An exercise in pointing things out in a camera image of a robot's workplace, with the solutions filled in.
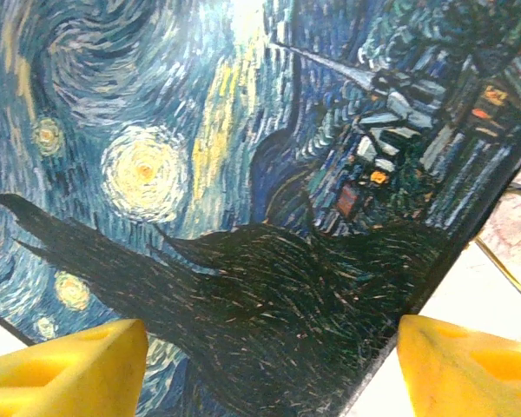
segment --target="starry night painting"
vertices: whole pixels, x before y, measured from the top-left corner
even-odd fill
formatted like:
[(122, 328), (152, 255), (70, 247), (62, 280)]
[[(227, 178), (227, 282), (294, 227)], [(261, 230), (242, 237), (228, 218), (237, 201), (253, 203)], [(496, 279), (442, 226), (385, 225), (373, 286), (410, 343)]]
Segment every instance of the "starry night painting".
[(0, 0), (0, 318), (139, 416), (344, 413), (520, 165), (521, 0)]

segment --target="glowing star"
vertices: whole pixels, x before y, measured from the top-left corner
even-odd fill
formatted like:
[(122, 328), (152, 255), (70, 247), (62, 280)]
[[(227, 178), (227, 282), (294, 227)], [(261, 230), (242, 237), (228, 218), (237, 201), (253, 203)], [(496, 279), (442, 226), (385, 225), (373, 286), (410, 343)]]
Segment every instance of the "glowing star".
[(41, 317), (36, 321), (36, 329), (45, 339), (54, 339), (56, 337), (56, 325), (48, 317)]
[(130, 126), (102, 154), (102, 189), (122, 215), (175, 219), (186, 194), (187, 157), (160, 128)]
[(33, 129), (33, 142), (42, 156), (52, 156), (63, 146), (63, 132), (58, 122), (45, 117), (37, 122)]
[(71, 310), (84, 310), (90, 301), (87, 286), (76, 276), (67, 272), (57, 272), (54, 286), (58, 299)]

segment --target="canvas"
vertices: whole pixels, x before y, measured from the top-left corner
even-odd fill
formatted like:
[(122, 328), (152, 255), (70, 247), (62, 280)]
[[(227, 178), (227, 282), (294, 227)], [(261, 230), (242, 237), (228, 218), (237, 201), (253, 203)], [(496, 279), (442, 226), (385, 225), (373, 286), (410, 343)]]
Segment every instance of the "canvas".
[(0, 317), (140, 416), (344, 413), (520, 166), (521, 0), (0, 0)]

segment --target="painting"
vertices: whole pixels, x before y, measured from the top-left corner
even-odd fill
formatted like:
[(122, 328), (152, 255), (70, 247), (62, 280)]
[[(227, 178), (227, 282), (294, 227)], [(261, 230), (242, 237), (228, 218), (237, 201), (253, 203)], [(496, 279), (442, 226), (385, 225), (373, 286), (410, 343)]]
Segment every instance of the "painting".
[(520, 166), (521, 0), (0, 0), (0, 318), (139, 416), (344, 413)]

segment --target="floor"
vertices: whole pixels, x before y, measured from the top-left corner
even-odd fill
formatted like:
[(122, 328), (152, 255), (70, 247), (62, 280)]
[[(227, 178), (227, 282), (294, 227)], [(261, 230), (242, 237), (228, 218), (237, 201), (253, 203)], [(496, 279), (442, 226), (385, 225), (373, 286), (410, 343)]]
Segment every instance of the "floor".
[[(521, 340), (521, 294), (474, 244), (458, 258), (421, 314)], [(0, 355), (23, 346), (0, 326)], [(413, 417), (395, 350), (347, 417), (374, 415)]]

